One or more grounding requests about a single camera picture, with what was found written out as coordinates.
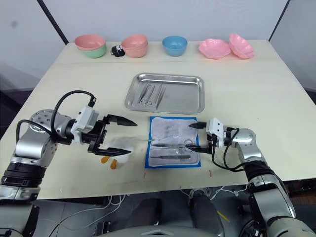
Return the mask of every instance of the pink bowl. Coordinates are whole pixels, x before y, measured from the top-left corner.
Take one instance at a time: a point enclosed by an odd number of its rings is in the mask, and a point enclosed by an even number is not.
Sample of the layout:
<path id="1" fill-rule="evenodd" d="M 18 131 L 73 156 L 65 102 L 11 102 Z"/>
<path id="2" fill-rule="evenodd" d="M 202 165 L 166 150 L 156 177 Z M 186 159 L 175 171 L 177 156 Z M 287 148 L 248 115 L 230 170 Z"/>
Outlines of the pink bowl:
<path id="1" fill-rule="evenodd" d="M 199 44 L 198 49 L 211 59 L 220 59 L 231 53 L 229 45 L 221 39 L 206 39 Z"/>
<path id="2" fill-rule="evenodd" d="M 98 35 L 82 35 L 75 39 L 75 45 L 82 51 L 92 51 L 102 47 L 105 39 Z"/>
<path id="3" fill-rule="evenodd" d="M 128 56 L 132 58 L 141 58 L 147 53 L 147 49 L 148 49 L 148 45 L 138 50 L 124 49 L 124 51 Z"/>
<path id="4" fill-rule="evenodd" d="M 144 48 L 147 44 L 147 37 L 143 34 L 129 36 L 126 39 L 124 39 L 121 43 L 122 47 L 130 50 L 138 50 Z"/>
<path id="5" fill-rule="evenodd" d="M 252 58 L 255 56 L 253 48 L 244 38 L 237 34 L 229 34 L 229 46 L 239 58 Z"/>

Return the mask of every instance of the orange object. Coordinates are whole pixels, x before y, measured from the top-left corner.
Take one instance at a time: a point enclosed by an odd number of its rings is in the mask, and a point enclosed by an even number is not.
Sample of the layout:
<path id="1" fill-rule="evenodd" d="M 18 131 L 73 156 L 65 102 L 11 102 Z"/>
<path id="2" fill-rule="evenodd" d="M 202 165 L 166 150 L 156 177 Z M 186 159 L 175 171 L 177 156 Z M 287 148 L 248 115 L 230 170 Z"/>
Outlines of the orange object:
<path id="1" fill-rule="evenodd" d="M 102 158 L 101 158 L 101 163 L 102 163 L 102 164 L 105 164 L 106 162 L 108 162 L 109 158 L 110 158 L 110 157 L 102 157 Z"/>
<path id="2" fill-rule="evenodd" d="M 116 159 L 113 159 L 113 161 L 112 161 L 112 163 L 111 163 L 111 165 L 110 165 L 110 168 L 111 168 L 111 169 L 116 169 L 116 167 L 117 167 L 117 160 L 116 160 Z"/>

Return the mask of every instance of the green bowl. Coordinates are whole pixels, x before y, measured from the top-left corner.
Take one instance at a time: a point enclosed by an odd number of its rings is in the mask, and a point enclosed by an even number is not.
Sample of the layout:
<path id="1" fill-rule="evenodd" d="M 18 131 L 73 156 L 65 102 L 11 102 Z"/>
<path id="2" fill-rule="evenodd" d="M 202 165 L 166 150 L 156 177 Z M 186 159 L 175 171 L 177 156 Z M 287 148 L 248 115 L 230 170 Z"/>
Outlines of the green bowl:
<path id="1" fill-rule="evenodd" d="M 83 53 L 83 55 L 87 56 L 88 58 L 99 58 L 102 57 L 106 51 L 107 51 L 107 46 L 106 44 L 104 44 L 102 47 L 96 49 L 96 50 L 92 50 L 92 51 L 82 51 L 79 50 L 81 53 Z"/>

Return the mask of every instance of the white wall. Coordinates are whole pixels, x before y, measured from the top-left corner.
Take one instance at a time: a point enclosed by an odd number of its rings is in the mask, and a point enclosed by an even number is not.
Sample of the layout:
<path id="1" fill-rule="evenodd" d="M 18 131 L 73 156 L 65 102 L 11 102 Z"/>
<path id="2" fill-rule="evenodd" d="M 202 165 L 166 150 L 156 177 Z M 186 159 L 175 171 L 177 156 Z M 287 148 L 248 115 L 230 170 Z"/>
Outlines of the white wall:
<path id="1" fill-rule="evenodd" d="M 268 39 L 286 0 L 45 0 L 69 41 L 95 33 L 121 41 L 144 33 L 150 40 Z"/>
<path id="2" fill-rule="evenodd" d="M 44 0 L 69 41 L 95 33 L 119 40 L 268 39 L 286 0 Z M 0 88 L 35 87 L 64 47 L 35 0 L 0 0 Z"/>
<path id="3" fill-rule="evenodd" d="M 291 0 L 271 44 L 306 89 L 316 91 L 316 0 Z"/>
<path id="4" fill-rule="evenodd" d="M 0 89 L 34 88 L 65 45 L 35 0 L 0 0 Z"/>

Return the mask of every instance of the stainless steel tray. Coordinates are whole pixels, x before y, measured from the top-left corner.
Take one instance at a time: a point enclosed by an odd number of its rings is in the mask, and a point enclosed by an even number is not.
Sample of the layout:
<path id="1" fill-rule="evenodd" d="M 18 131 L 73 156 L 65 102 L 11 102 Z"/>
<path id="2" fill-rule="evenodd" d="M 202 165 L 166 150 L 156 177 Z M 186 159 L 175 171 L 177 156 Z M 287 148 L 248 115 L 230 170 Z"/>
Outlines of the stainless steel tray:
<path id="1" fill-rule="evenodd" d="M 130 110 L 194 115 L 204 109 L 204 82 L 195 76 L 140 73 L 125 99 Z"/>

